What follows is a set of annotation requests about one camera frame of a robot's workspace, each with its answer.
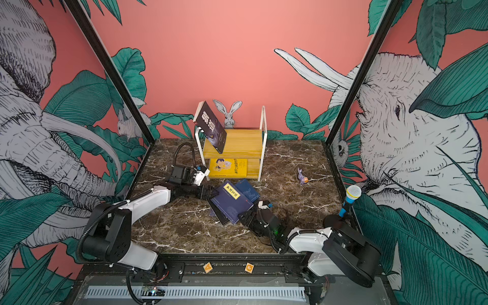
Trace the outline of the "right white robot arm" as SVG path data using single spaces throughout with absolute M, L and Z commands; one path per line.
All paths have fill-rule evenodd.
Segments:
M 338 215 L 327 216 L 327 227 L 319 230 L 292 227 L 270 209 L 251 208 L 238 217 L 257 236 L 269 238 L 278 254 L 305 253 L 298 274 L 307 282 L 327 276 L 330 261 L 352 282 L 372 287 L 381 251 Z

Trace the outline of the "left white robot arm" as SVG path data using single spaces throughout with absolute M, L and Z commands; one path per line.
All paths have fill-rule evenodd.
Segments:
M 101 204 L 92 212 L 78 242 L 76 258 L 88 264 L 110 263 L 153 272 L 158 254 L 132 241 L 132 225 L 141 217 L 180 197 L 210 200 L 219 192 L 212 186 L 165 183 L 134 200 Z

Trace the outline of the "purple book yellow label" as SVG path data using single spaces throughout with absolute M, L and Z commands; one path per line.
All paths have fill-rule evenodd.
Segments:
M 232 224 L 239 221 L 239 215 L 253 207 L 253 203 L 229 180 L 217 188 L 218 195 L 212 203 L 230 220 Z

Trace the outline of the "blue book yellow label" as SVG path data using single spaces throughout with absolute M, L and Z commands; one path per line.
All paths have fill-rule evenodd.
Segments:
M 252 203 L 260 199 L 260 194 L 254 189 L 247 179 L 238 181 L 235 186 Z

